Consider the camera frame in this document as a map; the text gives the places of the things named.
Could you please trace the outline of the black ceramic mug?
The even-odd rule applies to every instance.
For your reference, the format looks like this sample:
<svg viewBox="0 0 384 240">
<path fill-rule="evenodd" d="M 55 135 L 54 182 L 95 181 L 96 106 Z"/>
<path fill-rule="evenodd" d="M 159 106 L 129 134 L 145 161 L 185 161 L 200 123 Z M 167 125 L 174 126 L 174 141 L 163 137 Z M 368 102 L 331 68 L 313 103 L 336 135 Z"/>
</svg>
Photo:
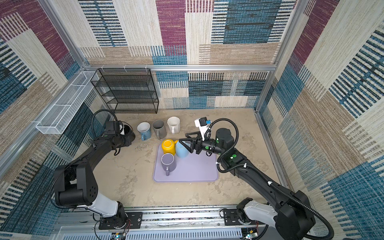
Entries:
<svg viewBox="0 0 384 240">
<path fill-rule="evenodd" d="M 130 125 L 124 124 L 124 137 L 126 143 L 132 143 L 135 140 L 136 135 Z"/>
</svg>

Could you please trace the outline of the lavender plastic tray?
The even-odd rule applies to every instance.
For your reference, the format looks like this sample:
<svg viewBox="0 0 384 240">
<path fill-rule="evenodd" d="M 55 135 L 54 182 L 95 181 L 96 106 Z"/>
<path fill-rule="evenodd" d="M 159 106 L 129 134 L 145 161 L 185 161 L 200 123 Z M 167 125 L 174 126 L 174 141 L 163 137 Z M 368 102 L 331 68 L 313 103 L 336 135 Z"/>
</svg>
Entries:
<svg viewBox="0 0 384 240">
<path fill-rule="evenodd" d="M 161 157 L 164 155 L 161 145 L 157 147 L 157 155 L 153 173 L 153 180 L 157 183 L 193 183 L 193 182 L 214 182 L 219 178 L 216 167 L 215 155 L 207 156 L 204 153 L 197 155 L 189 153 L 185 158 L 175 156 L 177 167 L 170 175 L 161 164 Z"/>
</svg>

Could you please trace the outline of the blue floral dotted mug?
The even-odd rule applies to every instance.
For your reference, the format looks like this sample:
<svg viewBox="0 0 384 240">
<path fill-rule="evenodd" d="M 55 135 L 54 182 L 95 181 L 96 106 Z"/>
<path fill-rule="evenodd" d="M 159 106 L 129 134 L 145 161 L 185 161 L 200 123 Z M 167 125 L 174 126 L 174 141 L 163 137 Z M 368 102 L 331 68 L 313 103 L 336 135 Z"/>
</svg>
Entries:
<svg viewBox="0 0 384 240">
<path fill-rule="evenodd" d="M 142 122 L 138 125 L 137 130 L 141 134 L 141 140 L 146 141 L 149 140 L 152 136 L 151 133 L 151 125 L 148 122 Z"/>
</svg>

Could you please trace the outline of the white ceramic mug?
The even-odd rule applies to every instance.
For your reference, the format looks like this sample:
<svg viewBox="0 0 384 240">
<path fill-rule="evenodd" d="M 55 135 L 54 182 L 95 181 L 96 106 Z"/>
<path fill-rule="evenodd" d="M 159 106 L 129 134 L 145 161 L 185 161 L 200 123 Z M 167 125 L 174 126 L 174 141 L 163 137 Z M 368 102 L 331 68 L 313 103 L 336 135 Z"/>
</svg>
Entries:
<svg viewBox="0 0 384 240">
<path fill-rule="evenodd" d="M 178 134 L 180 132 L 180 130 L 181 130 L 180 123 L 181 123 L 181 121 L 178 117 L 168 118 L 167 124 L 168 124 L 170 132 L 172 134 Z"/>
</svg>

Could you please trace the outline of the grey ceramic mug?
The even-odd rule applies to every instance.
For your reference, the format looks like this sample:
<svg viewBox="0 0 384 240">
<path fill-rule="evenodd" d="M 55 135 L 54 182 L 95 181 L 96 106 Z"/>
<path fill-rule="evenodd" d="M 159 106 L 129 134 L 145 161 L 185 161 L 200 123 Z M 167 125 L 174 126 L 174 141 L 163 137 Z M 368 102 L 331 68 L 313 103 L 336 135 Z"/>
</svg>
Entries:
<svg viewBox="0 0 384 240">
<path fill-rule="evenodd" d="M 166 126 L 163 121 L 161 120 L 154 121 L 153 129 L 157 139 L 162 140 L 167 136 Z"/>
</svg>

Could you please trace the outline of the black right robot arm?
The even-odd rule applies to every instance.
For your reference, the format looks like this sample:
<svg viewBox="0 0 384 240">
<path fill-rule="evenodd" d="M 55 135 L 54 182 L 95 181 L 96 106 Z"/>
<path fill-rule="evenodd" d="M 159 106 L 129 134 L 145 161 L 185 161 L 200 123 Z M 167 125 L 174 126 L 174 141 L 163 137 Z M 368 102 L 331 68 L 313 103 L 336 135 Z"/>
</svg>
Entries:
<svg viewBox="0 0 384 240">
<path fill-rule="evenodd" d="M 215 138 L 211 138 L 211 130 L 187 133 L 180 143 L 190 153 L 202 151 L 218 155 L 217 169 L 220 173 L 231 173 L 248 183 L 267 204 L 259 204 L 252 198 L 246 198 L 237 205 L 239 222 L 249 225 L 251 222 L 262 222 L 274 227 L 285 240 L 315 240 L 309 234 L 316 224 L 318 213 L 310 206 L 308 197 L 301 191 L 290 189 L 272 180 L 242 153 L 236 149 L 239 133 L 232 136 L 229 129 L 220 128 Z"/>
</svg>

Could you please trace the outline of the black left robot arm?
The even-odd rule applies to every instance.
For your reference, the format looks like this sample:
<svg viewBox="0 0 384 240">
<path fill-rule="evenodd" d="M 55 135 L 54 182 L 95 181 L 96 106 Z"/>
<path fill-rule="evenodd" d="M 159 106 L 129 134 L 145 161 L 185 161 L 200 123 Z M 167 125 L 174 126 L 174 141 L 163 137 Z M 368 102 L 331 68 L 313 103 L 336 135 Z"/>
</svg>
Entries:
<svg viewBox="0 0 384 240">
<path fill-rule="evenodd" d="M 102 218 L 106 225 L 121 229 L 128 217 L 123 204 L 104 196 L 94 176 L 94 169 L 111 151 L 118 155 L 121 148 L 135 140 L 132 127 L 121 121 L 108 121 L 104 132 L 91 141 L 91 146 L 67 165 L 54 171 L 55 204 L 65 209 L 85 209 Z"/>
</svg>

